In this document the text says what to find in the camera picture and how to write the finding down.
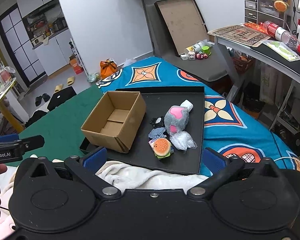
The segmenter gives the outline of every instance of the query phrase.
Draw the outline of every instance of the gray plush toy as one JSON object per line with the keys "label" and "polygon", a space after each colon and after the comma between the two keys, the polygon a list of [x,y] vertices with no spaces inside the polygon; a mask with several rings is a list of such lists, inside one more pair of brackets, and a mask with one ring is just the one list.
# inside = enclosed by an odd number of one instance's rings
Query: gray plush toy
{"label": "gray plush toy", "polygon": [[189,112],[193,105],[188,101],[184,101],[180,106],[172,106],[164,117],[164,126],[167,132],[175,134],[183,131],[189,121]]}

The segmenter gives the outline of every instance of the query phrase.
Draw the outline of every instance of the black tray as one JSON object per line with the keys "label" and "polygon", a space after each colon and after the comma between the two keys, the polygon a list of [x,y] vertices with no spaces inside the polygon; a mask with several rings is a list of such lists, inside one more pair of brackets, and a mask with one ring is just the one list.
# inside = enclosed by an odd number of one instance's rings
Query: black tray
{"label": "black tray", "polygon": [[[161,170],[182,175],[199,174],[203,141],[204,87],[144,87],[117,90],[139,91],[146,102],[146,114],[129,153],[119,153],[107,149],[107,159],[150,170]],[[185,131],[192,136],[198,147],[181,151],[172,145],[174,153],[168,158],[159,160],[154,156],[154,152],[149,145],[148,134],[153,128],[149,122],[154,117],[164,116],[171,106],[179,106],[186,99],[194,107],[190,112]],[[80,150],[86,153],[96,147],[89,144],[89,141],[85,138]]]}

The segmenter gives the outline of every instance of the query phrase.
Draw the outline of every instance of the slipper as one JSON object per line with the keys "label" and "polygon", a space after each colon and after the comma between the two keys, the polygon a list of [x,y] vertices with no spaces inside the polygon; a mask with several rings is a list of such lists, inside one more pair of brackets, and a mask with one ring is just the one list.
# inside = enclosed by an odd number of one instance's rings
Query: slipper
{"label": "slipper", "polygon": [[68,86],[72,85],[73,83],[74,83],[74,77],[68,78],[68,80],[67,80]]}
{"label": "slipper", "polygon": [[39,106],[42,102],[42,96],[38,96],[35,98],[35,106]]}
{"label": "slipper", "polygon": [[47,93],[44,93],[44,94],[42,95],[42,98],[43,98],[43,100],[44,100],[45,102],[48,102],[49,99],[50,99],[50,96],[49,96]]}
{"label": "slipper", "polygon": [[63,84],[57,85],[54,92],[59,92],[63,88]]}

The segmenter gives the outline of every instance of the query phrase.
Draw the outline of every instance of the black slipper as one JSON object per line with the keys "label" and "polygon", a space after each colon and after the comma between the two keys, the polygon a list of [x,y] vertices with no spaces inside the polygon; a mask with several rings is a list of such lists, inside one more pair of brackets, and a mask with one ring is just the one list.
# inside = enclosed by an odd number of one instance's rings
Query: black slipper
{"label": "black slipper", "polygon": [[44,93],[44,94],[42,95],[42,98],[43,98],[43,100],[44,100],[45,102],[48,102],[49,99],[50,99],[50,96],[49,96],[48,94]]}
{"label": "black slipper", "polygon": [[39,106],[42,102],[42,96],[38,96],[35,98],[35,106]]}

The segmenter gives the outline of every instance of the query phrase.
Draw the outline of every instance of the glass door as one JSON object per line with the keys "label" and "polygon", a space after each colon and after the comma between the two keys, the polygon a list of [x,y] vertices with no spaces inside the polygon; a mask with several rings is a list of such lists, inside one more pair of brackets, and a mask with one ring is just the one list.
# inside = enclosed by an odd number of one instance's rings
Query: glass door
{"label": "glass door", "polygon": [[45,75],[32,49],[33,46],[17,4],[0,16],[0,36],[16,70],[28,87]]}

